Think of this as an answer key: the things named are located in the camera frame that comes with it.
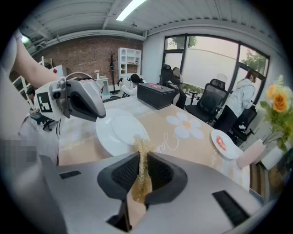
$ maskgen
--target orange flower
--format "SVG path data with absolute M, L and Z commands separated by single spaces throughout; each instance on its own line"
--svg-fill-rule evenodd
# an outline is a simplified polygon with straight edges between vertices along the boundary
M 266 92 L 266 95 L 269 99 L 273 99 L 277 93 L 278 86 L 277 85 L 270 85 L 269 89 Z
M 284 112 L 285 110 L 287 110 L 287 96 L 284 93 L 277 93 L 273 98 L 273 109 L 275 111 Z

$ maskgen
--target ceiling light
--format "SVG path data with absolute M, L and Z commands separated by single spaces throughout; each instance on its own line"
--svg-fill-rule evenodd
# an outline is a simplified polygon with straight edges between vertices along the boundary
M 146 0 L 132 0 L 116 20 L 123 21 L 131 12 L 133 12 L 141 3 L 145 1 Z
M 29 39 L 26 36 L 22 36 L 22 43 L 27 43 Z

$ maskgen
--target ceiling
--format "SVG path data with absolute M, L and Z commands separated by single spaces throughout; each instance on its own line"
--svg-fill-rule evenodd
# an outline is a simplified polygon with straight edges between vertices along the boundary
M 269 24 L 240 0 L 147 0 L 117 21 L 131 0 L 50 0 L 39 5 L 20 26 L 31 40 L 51 40 L 85 30 L 118 30 L 143 35 L 179 21 L 228 21 L 276 39 Z

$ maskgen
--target white round plate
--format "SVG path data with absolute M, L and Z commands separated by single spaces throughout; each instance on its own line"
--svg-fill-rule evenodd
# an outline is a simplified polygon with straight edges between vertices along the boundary
M 112 156 L 134 152 L 135 135 L 149 139 L 141 122 L 120 109 L 107 109 L 105 118 L 97 118 L 96 133 L 101 145 Z
M 220 130 L 213 130 L 212 141 L 220 153 L 228 159 L 236 159 L 240 156 L 240 149 L 233 143 L 231 138 Z

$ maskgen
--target white jacket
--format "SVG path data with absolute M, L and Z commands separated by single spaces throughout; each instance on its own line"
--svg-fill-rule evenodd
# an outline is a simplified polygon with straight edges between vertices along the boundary
M 126 87 L 126 85 L 122 85 L 121 89 L 124 93 L 130 95 L 130 96 L 135 96 L 137 95 L 137 86 L 133 89 L 129 89 L 128 87 Z
M 240 81 L 236 90 L 227 99 L 226 105 L 239 117 L 244 109 L 252 106 L 251 98 L 255 92 L 255 87 L 249 79 Z

